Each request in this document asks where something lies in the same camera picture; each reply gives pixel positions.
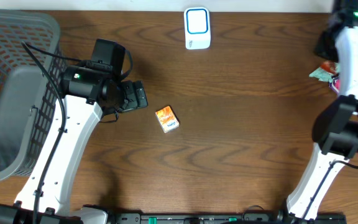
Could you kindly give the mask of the red brown snack bar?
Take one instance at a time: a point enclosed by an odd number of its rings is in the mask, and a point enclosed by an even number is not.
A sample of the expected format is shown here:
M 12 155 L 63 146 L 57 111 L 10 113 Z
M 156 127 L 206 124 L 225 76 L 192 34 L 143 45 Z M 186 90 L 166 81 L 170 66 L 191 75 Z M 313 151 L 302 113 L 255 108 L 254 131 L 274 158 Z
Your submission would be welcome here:
M 337 75 L 339 71 L 338 63 L 329 60 L 324 61 L 319 67 L 332 75 Z

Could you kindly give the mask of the teal wet wipes pack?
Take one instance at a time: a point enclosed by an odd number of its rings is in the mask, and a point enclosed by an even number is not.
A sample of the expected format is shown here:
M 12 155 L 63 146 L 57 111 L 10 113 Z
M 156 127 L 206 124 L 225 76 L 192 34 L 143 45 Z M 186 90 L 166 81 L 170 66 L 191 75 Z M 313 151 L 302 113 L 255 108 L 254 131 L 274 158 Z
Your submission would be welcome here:
M 315 71 L 309 74 L 310 78 L 316 78 L 321 82 L 332 83 L 334 78 L 337 75 L 337 71 L 335 68 L 331 69 L 323 69 L 321 67 L 317 68 Z

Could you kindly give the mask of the purple sanitary pad pack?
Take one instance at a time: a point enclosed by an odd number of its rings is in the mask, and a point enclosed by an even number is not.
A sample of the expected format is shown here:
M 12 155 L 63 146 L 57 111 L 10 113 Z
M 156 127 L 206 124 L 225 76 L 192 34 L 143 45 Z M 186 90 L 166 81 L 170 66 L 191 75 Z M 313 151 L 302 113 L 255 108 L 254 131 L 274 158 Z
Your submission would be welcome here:
M 358 84 L 358 81 L 353 81 L 352 85 Z M 340 74 L 336 74 L 333 76 L 333 81 L 329 84 L 330 89 L 332 89 L 335 93 L 339 93 L 341 87 L 341 79 Z

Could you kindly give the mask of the orange tissue pack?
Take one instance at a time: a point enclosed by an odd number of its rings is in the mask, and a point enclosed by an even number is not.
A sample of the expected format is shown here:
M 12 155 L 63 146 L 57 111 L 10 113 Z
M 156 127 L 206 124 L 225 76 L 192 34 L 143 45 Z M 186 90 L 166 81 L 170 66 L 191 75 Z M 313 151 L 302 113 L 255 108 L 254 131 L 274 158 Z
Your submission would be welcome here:
M 169 133 L 180 126 L 171 106 L 166 106 L 156 111 L 155 115 L 164 133 Z

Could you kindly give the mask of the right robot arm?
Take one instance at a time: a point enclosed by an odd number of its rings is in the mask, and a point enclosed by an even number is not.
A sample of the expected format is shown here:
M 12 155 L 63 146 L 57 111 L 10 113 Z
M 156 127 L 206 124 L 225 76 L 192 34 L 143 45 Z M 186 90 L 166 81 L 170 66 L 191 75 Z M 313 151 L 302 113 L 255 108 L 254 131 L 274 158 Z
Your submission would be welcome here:
M 336 62 L 337 98 L 316 118 L 313 151 L 299 184 L 287 197 L 277 223 L 334 223 L 342 217 L 318 218 L 318 208 L 340 170 L 358 153 L 358 0 L 335 0 L 326 30 L 314 53 Z

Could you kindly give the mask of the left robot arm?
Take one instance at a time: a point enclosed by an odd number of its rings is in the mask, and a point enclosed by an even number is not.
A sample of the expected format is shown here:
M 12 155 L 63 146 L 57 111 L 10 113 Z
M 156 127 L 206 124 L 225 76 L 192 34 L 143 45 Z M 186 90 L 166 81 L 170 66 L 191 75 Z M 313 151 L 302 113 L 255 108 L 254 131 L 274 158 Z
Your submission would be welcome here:
M 113 213 L 86 205 L 70 212 L 73 182 L 96 125 L 106 115 L 145 108 L 141 81 L 122 70 L 130 52 L 117 42 L 97 39 L 91 59 L 77 60 L 62 73 L 53 122 L 35 167 L 13 205 L 0 204 L 0 224 L 114 223 Z

